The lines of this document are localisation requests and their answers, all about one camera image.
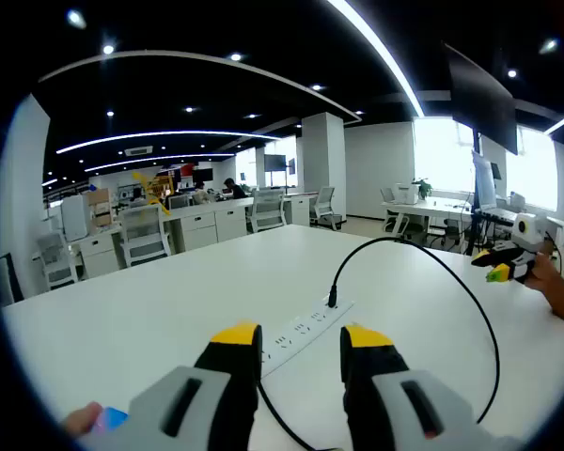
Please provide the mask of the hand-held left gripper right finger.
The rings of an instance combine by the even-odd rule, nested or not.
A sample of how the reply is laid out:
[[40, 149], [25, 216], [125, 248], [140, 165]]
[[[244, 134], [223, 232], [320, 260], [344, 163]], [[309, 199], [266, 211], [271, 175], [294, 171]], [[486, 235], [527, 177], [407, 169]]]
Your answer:
[[340, 330], [343, 407], [354, 450], [518, 450], [475, 421], [471, 405], [431, 373], [409, 368], [392, 340]]

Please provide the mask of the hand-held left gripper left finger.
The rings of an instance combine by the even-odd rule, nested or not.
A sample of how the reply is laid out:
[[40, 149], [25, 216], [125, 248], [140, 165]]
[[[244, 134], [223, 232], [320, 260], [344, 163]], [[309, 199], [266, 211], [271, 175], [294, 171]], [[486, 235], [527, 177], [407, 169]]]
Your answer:
[[101, 419], [84, 450], [246, 450], [259, 404], [262, 330], [245, 322], [214, 335], [130, 403], [116, 427]]

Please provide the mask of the person's right hand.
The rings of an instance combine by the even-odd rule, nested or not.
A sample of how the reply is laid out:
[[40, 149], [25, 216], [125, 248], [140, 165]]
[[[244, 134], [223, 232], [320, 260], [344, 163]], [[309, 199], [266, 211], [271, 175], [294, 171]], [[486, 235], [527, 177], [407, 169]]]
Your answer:
[[540, 292], [556, 312], [564, 310], [564, 280], [547, 255], [536, 254], [525, 285]]

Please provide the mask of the person's left hand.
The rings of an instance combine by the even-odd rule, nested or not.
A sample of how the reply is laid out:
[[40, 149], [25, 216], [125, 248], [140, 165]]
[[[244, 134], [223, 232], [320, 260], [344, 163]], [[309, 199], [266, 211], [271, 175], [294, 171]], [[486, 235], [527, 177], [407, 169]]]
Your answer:
[[93, 428], [102, 411], [101, 404], [91, 401], [85, 407], [71, 412], [61, 426], [71, 437], [80, 437]]

